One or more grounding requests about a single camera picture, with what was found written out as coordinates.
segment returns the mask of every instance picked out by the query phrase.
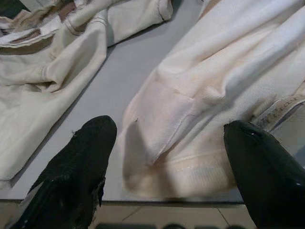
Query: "floor tile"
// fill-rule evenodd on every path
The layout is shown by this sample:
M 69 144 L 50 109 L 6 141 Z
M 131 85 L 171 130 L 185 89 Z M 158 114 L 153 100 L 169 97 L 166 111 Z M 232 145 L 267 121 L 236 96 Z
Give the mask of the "floor tile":
M 240 225 L 246 229 L 256 228 L 245 205 L 234 208 L 219 208 L 230 225 Z
M 0 228 L 4 228 L 10 217 L 16 212 L 18 204 L 0 203 Z
M 103 223 L 120 223 L 123 219 L 136 212 L 139 206 L 108 206 L 102 205 L 95 211 L 93 222 L 90 229 L 93 229 L 100 222 Z
M 187 229 L 193 229 L 195 226 L 224 229 L 228 226 L 216 208 L 142 207 L 123 223 L 152 224 L 158 229 L 169 223 L 178 223 Z

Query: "wrinkled cloth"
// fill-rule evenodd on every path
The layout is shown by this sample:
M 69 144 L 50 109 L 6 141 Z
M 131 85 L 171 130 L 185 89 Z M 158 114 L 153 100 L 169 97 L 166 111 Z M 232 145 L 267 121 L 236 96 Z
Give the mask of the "wrinkled cloth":
M 172 12 L 170 0 L 56 0 L 13 20 L 1 17 L 0 180 L 24 166 L 96 74 L 107 46 Z
M 135 195 L 180 198 L 235 187 L 223 125 L 263 122 L 272 104 L 304 96 L 303 0 L 205 6 L 125 111 L 119 146 L 124 186 Z

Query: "white garment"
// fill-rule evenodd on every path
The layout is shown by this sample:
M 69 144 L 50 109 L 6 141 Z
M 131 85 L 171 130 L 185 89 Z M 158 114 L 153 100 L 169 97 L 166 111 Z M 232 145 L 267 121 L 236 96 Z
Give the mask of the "white garment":
M 136 195 L 202 196 L 235 186 L 223 125 L 304 93 L 297 91 L 305 79 L 303 0 L 210 4 L 125 112 L 123 178 Z
M 77 9 L 63 23 L 57 14 L 39 21 L 41 14 L 63 2 L 34 12 L 26 23 L 18 22 L 15 32 L 0 37 L 2 181 L 20 171 L 92 79 L 107 45 L 169 20 L 173 12 L 170 0 L 76 0 Z M 37 29 L 39 36 L 22 39 Z

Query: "gray table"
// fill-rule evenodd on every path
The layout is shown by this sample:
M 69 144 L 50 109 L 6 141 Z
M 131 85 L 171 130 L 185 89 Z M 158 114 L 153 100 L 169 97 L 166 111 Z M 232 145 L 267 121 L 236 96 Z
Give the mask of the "gray table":
M 122 115 L 153 68 L 196 23 L 203 2 L 201 0 L 173 0 L 173 19 L 153 26 L 132 38 L 109 48 L 108 58 L 88 87 L 64 116 L 51 129 L 46 139 L 14 178 L 13 187 L 0 191 L 0 199 L 23 199 L 47 163 L 58 153 L 86 121 L 99 115 L 109 115 L 122 126 Z M 104 200 L 151 201 L 164 199 L 135 198 L 122 189 L 122 168 L 119 152 L 113 149 L 106 174 Z M 237 189 L 208 198 L 184 199 L 183 203 L 241 202 Z

